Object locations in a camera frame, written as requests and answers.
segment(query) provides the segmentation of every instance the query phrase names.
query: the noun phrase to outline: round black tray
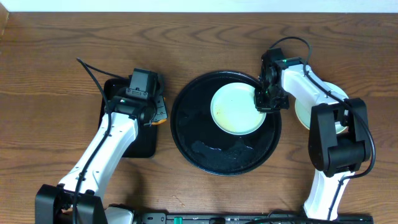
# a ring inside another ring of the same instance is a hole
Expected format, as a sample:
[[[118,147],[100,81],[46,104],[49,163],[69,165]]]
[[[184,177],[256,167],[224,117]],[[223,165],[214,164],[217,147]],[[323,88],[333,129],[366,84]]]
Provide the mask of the round black tray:
[[[257,80],[243,73],[207,73],[180,92],[172,109],[171,130],[178,149],[193,165],[212,174],[249,172],[264,163],[279,142],[280,113],[267,114],[260,128],[242,136],[228,134],[216,125],[210,113],[211,99],[219,88],[234,82],[259,87]]]

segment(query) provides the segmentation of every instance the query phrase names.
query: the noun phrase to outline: white backdrop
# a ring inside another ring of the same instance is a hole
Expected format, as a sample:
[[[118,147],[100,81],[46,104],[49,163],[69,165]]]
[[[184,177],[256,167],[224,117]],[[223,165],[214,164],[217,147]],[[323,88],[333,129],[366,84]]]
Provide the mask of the white backdrop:
[[[10,12],[398,12],[398,0],[0,0]]]

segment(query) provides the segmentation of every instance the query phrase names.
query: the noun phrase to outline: wooden tabletop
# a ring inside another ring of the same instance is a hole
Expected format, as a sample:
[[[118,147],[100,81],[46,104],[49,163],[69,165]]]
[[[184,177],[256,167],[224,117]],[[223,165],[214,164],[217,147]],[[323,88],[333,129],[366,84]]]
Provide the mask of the wooden tabletop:
[[[339,212],[396,222],[397,21],[396,14],[11,13],[0,42],[0,223],[34,222],[41,185],[56,185],[96,133],[101,95],[76,57],[123,76],[134,68],[164,74],[170,112],[180,90],[203,73],[258,76],[261,55],[288,35],[313,45],[310,65],[320,78],[368,107],[376,166],[349,182]],[[288,57],[307,54],[296,40],[280,46]],[[95,75],[101,84],[108,79]],[[308,131],[293,105],[281,114],[273,155],[234,177],[193,167],[176,148],[167,121],[159,126],[152,159],[121,160],[103,204],[178,213],[298,211],[315,169]]]

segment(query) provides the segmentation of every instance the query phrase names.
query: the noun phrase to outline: round plate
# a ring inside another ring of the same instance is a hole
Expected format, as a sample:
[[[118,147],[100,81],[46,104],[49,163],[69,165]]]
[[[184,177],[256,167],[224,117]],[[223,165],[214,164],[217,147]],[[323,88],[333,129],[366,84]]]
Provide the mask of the round plate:
[[[227,84],[214,94],[210,103],[213,121],[230,134],[249,134],[266,119],[254,106],[254,87],[246,83]]]
[[[260,87],[257,80],[239,72],[211,72],[190,82],[174,101],[170,120],[175,144],[189,162],[212,174],[249,172],[265,162],[279,142],[280,113],[268,113],[257,130],[240,136],[226,133],[213,121],[214,94],[236,82]]]
[[[328,87],[330,87],[333,91],[337,92],[348,98],[347,94],[338,86],[332,83],[324,82]],[[305,128],[308,130],[310,129],[310,122],[311,122],[311,112],[308,112],[303,104],[301,104],[298,100],[294,103],[294,110],[296,112],[298,120],[303,124]],[[347,127],[343,127],[341,124],[336,124],[336,133],[341,133]]]

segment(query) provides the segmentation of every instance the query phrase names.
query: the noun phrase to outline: white plate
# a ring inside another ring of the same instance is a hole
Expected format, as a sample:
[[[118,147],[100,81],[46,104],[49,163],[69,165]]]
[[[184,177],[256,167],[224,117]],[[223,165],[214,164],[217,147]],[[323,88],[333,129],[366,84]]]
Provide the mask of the white plate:
[[[218,127],[235,135],[255,131],[266,119],[254,106],[254,87],[245,83],[230,83],[217,90],[210,111]]]
[[[330,87],[333,91],[337,92],[348,98],[347,94],[338,86],[332,83],[324,82],[328,87]],[[301,104],[298,100],[294,103],[294,109],[296,111],[296,115],[298,120],[304,125],[308,130],[310,129],[311,123],[311,112],[308,112],[303,104]],[[336,133],[340,133],[344,131],[347,127],[343,127],[341,124],[336,124]]]

